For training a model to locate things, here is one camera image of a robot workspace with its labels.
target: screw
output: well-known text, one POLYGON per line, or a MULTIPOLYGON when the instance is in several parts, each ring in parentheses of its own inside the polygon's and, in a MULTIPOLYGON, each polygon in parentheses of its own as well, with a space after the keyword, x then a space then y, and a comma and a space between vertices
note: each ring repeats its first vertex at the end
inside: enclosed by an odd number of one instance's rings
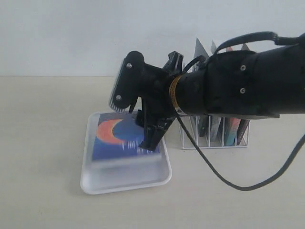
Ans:
POLYGON ((246 92, 246 89, 244 87, 240 89, 240 94, 245 94, 245 92, 246 92))
POLYGON ((241 71, 246 70, 246 65, 242 65, 242 66, 240 66, 240 70, 241 70, 241 71))

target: metal bolt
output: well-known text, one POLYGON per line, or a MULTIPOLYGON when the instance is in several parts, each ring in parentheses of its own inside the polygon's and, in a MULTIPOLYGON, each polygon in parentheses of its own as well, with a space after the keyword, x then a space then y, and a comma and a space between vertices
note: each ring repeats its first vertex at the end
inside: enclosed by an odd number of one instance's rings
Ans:
POLYGON ((246 89, 244 87, 240 89, 240 94, 245 94, 245 92, 246 92, 246 89))
POLYGON ((240 70, 241 70, 241 71, 246 70, 246 65, 242 65, 242 66, 240 66, 240 70))
POLYGON ((119 94, 115 98, 117 101, 120 101, 122 99, 122 97, 119 94))

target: beige table surface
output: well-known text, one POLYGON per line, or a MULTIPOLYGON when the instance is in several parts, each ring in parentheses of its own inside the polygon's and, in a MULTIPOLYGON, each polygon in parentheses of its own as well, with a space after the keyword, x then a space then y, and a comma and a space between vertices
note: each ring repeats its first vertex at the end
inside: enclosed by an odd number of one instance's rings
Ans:
MULTIPOLYGON (((161 187, 89 196, 80 188, 88 116, 109 110, 111 77, 0 77, 0 228, 305 228, 305 148, 276 182, 240 192, 166 134, 173 169, 161 187)), ((205 150, 230 181, 273 175, 305 115, 252 121, 247 149, 205 150)))

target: black wire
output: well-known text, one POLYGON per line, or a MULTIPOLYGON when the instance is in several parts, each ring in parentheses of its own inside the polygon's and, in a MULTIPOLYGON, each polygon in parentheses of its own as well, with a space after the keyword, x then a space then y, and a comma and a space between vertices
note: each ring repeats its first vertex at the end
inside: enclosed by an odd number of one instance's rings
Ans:
MULTIPOLYGON (((230 47, 230 46, 234 46, 234 45, 238 45, 241 43, 247 43, 247 42, 256 42, 256 41, 265 41, 265 40, 270 40, 270 41, 274 41, 274 43, 276 45, 293 45, 296 44, 298 42, 300 42, 299 38, 281 38, 278 37, 276 33, 273 32, 259 32, 259 33, 251 33, 251 34, 247 34, 244 36, 240 36, 237 38, 233 38, 230 39, 224 43, 222 43, 215 51, 214 55, 217 61, 217 53, 224 48, 230 47)), ((199 60, 200 60, 200 56, 197 58, 194 58, 191 62, 189 62, 187 64, 187 66, 183 69, 183 73, 186 73, 194 64, 196 64, 199 60)), ((174 111, 175 117, 177 118, 179 124, 181 125, 182 129, 185 131, 187 137, 190 139, 191 143, 193 144, 193 146, 195 147, 195 149, 198 151, 198 153, 200 154, 200 156, 204 159, 204 161, 207 163, 207 165, 209 166, 209 168, 215 173, 215 175, 225 184, 227 184, 228 186, 235 188, 237 190, 240 191, 252 191, 255 189, 258 189, 260 187, 266 186, 272 182, 274 182, 275 180, 277 180, 291 165, 292 161, 294 160, 294 158, 296 157, 297 153, 300 151, 300 149, 302 148, 302 146, 305 143, 305 134, 301 137, 301 139, 299 140, 299 142, 295 145, 294 149, 292 150, 291 154, 289 155, 288 159, 286 160, 286 162, 283 164, 283 166, 271 177, 269 177, 268 179, 252 185, 252 186, 248 186, 248 187, 242 187, 242 186, 238 186, 235 185, 233 183, 231 183, 230 181, 228 181, 227 179, 225 179, 222 175, 220 175, 217 170, 214 168, 214 166, 211 164, 211 162, 207 159, 207 157, 203 154, 203 152, 201 151, 201 149, 199 148, 199 146, 196 144, 196 142, 194 141, 193 137, 191 136, 190 132, 187 130, 186 126, 184 125, 183 121, 181 120, 179 114, 176 112, 176 109, 174 108, 171 99, 169 98, 168 95, 166 95, 167 99, 170 101, 170 104, 172 105, 172 109, 174 111)))

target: plastic tray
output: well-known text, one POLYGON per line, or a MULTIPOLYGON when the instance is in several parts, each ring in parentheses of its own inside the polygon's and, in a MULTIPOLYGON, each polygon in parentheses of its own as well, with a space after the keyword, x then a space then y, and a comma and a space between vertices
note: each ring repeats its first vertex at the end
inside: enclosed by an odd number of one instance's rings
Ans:
POLYGON ((103 194, 137 188, 164 185, 172 177, 172 168, 166 150, 165 140, 161 142, 162 160, 143 165, 113 168, 92 168, 92 148, 100 114, 90 115, 87 124, 85 149, 81 169, 81 188, 87 194, 103 194))

